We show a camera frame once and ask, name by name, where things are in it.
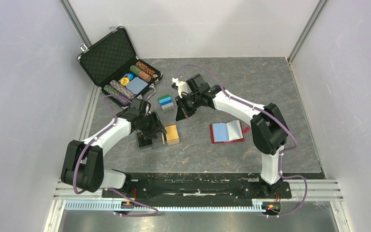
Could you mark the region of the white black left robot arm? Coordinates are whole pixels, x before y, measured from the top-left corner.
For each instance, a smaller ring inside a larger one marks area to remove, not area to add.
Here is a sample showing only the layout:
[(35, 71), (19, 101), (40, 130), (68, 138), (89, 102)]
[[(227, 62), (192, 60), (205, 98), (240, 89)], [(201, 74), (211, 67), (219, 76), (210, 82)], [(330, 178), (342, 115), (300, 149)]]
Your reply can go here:
[(128, 108), (115, 114), (111, 122), (89, 138), (69, 142), (61, 172), (61, 182), (72, 186), (74, 193), (96, 192), (113, 188), (121, 197), (132, 192), (132, 183), (121, 171), (105, 170), (104, 155), (120, 140), (140, 131), (144, 139), (156, 139), (166, 134), (150, 103), (134, 98)]

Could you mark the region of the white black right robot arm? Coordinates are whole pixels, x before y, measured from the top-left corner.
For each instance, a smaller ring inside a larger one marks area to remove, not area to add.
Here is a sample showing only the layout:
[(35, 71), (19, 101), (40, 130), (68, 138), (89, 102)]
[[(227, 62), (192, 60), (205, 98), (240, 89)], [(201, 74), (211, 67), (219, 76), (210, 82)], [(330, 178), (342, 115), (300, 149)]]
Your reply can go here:
[(250, 125), (253, 143), (261, 152), (260, 192), (272, 197), (279, 191), (281, 167), (278, 155), (289, 135), (289, 129), (278, 106), (256, 104), (230, 93), (219, 85), (210, 86), (200, 74), (187, 81), (173, 78), (172, 87), (177, 90), (178, 107), (176, 120), (190, 118), (199, 107), (209, 107), (228, 113)]

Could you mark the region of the red leather card holder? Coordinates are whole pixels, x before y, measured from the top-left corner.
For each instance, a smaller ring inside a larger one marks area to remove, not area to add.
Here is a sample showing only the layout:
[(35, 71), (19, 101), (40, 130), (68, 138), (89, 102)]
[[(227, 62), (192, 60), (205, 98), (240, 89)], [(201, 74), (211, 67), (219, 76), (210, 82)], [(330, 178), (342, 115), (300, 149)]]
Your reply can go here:
[(250, 131), (250, 126), (243, 127), (239, 120), (210, 124), (209, 128), (212, 144), (244, 142), (245, 134)]

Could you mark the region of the clear plastic card box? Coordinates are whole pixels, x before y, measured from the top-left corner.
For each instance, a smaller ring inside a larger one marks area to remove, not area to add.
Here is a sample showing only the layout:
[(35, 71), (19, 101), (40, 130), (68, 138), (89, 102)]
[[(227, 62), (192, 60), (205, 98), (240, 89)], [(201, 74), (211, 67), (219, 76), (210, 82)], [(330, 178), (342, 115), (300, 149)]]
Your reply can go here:
[(160, 135), (158, 135), (157, 139), (152, 139), (152, 142), (153, 142), (153, 146), (150, 148), (161, 148), (164, 146), (169, 146), (167, 144), (163, 144), (162, 137)]

